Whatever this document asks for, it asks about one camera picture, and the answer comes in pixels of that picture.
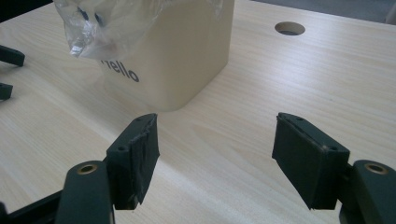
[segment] wooden table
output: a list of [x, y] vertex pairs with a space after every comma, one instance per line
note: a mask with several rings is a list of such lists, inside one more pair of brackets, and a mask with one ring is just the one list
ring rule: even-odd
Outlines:
[[[282, 21], [305, 33], [282, 35]], [[351, 150], [396, 160], [396, 26], [236, 0], [229, 64], [182, 109], [159, 112], [161, 157], [148, 195], [118, 223], [337, 223], [309, 211], [271, 159], [278, 112], [308, 119]], [[101, 160], [134, 118], [153, 111], [107, 94], [94, 61], [68, 54], [54, 5], [0, 24], [14, 85], [0, 102], [0, 200], [12, 212]]]

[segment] wood grain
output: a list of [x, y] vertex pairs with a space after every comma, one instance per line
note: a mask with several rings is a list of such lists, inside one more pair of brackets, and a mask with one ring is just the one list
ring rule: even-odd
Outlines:
[[[305, 33], [281, 35], [282, 21]], [[271, 159], [278, 112], [310, 120], [351, 150], [395, 168], [396, 27], [236, 0], [230, 61], [182, 109], [159, 113], [161, 157], [148, 195], [117, 223], [337, 223], [309, 211]], [[54, 5], [0, 24], [14, 85], [0, 102], [0, 200], [12, 212], [101, 160], [132, 119], [155, 109], [103, 88], [96, 62], [68, 54]]]

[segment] beige container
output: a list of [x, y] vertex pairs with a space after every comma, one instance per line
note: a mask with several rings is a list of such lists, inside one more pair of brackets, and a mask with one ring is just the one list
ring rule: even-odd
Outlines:
[[161, 111], [181, 108], [228, 62], [234, 0], [219, 15], [207, 0], [167, 7], [134, 55], [100, 61], [105, 87]]

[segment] clear plastic bag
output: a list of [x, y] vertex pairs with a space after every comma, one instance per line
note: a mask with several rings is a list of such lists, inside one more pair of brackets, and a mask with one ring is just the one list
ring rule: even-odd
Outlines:
[[174, 4], [206, 1], [217, 17], [223, 0], [54, 0], [64, 20], [70, 53], [119, 60], [134, 53], [161, 12]]

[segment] trash bin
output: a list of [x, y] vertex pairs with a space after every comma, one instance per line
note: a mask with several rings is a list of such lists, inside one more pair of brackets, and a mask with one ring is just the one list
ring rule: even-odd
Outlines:
[[161, 111], [181, 108], [227, 64], [234, 5], [167, 2], [129, 55], [98, 60], [107, 91]]

